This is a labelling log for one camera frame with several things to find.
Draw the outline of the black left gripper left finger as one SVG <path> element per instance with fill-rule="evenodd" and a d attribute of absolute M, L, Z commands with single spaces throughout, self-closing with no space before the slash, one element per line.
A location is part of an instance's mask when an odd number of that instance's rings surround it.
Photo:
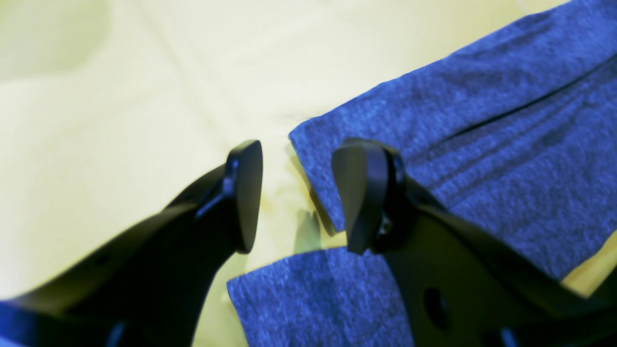
<path fill-rule="evenodd" d="M 214 278 L 251 252 L 264 156 L 234 147 L 163 210 L 45 284 L 1 301 L 3 347 L 189 347 Z"/>

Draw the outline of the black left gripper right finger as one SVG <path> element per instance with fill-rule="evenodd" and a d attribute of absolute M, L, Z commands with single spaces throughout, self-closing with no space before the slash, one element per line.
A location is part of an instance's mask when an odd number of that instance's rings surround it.
<path fill-rule="evenodd" d="M 417 347 L 614 347 L 616 271 L 582 298 L 407 175 L 399 152 L 346 139 L 331 167 L 350 252 L 382 255 Z"/>

